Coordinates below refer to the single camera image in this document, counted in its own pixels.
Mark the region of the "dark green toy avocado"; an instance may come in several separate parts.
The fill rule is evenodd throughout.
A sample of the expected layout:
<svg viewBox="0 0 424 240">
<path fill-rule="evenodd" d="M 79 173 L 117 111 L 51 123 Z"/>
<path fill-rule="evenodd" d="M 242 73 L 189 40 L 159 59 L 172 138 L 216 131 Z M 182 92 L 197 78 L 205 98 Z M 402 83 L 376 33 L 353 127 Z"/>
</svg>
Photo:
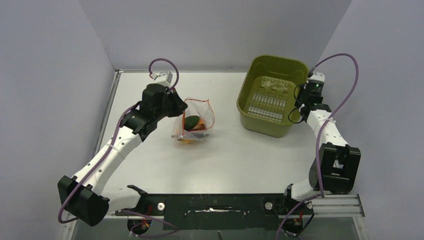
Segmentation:
<svg viewBox="0 0 424 240">
<path fill-rule="evenodd" d="M 184 118 L 183 128 L 186 131 L 192 130 L 199 124 L 200 117 L 198 115 L 190 115 Z"/>
</svg>

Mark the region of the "clear zip top bag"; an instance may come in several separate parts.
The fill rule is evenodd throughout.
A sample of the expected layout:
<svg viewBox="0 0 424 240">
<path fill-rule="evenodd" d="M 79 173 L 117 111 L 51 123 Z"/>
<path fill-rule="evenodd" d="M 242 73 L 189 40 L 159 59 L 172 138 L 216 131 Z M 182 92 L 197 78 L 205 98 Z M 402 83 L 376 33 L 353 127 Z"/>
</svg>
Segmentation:
<svg viewBox="0 0 424 240">
<path fill-rule="evenodd" d="M 171 138 L 185 144 L 203 141 L 207 138 L 216 121 L 209 100 L 186 98 L 187 108 L 173 124 Z"/>
</svg>

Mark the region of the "yellow toy bell pepper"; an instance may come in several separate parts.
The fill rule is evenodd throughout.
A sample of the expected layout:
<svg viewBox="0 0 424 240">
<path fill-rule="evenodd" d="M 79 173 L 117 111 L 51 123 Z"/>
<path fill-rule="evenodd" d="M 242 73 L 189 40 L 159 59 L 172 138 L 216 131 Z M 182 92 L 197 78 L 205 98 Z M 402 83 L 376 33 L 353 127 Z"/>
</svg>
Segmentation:
<svg viewBox="0 0 424 240">
<path fill-rule="evenodd" d="M 186 144 L 202 141 L 206 138 L 206 126 L 204 124 L 198 124 L 190 130 L 184 130 L 180 126 L 174 131 L 171 137 Z"/>
</svg>

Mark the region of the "olive green plastic basket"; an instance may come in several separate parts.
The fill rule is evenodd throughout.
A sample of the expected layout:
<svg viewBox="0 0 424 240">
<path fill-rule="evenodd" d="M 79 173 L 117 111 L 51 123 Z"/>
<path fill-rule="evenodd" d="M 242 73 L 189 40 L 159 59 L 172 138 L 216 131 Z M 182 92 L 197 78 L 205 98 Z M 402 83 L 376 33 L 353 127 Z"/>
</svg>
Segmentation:
<svg viewBox="0 0 424 240">
<path fill-rule="evenodd" d="M 300 60 L 273 55 L 257 56 L 240 89 L 236 107 L 241 125 L 275 138 L 286 136 L 300 119 L 294 113 L 298 85 L 306 83 L 309 69 Z"/>
</svg>

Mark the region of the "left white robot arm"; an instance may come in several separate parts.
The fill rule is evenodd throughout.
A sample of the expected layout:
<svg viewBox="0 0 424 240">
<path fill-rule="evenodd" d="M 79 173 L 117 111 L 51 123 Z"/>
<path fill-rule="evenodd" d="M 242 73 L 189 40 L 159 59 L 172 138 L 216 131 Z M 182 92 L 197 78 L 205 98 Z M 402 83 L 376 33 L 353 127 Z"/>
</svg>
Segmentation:
<svg viewBox="0 0 424 240">
<path fill-rule="evenodd" d="M 81 220 L 92 227 L 111 212 L 135 208 L 144 191 L 129 185 L 107 193 L 106 183 L 126 157 L 157 129 L 160 120 L 178 117 L 187 107 L 175 87 L 148 84 L 142 99 L 121 114 L 112 137 L 97 154 L 73 176 L 59 180 L 58 222 Z"/>
</svg>

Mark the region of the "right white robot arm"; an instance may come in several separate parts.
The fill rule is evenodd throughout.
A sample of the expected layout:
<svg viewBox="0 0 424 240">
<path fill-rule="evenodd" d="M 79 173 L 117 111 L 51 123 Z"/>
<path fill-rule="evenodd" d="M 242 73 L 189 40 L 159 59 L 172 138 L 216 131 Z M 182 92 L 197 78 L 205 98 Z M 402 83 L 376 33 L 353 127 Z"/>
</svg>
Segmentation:
<svg viewBox="0 0 424 240">
<path fill-rule="evenodd" d="M 287 187 L 281 199 L 289 214 L 301 207 L 302 200 L 326 194 L 347 194 L 355 183 L 361 151 L 352 147 L 339 132 L 332 111 L 323 103 L 324 82 L 310 78 L 300 85 L 295 109 L 316 136 L 315 158 L 306 179 Z"/>
</svg>

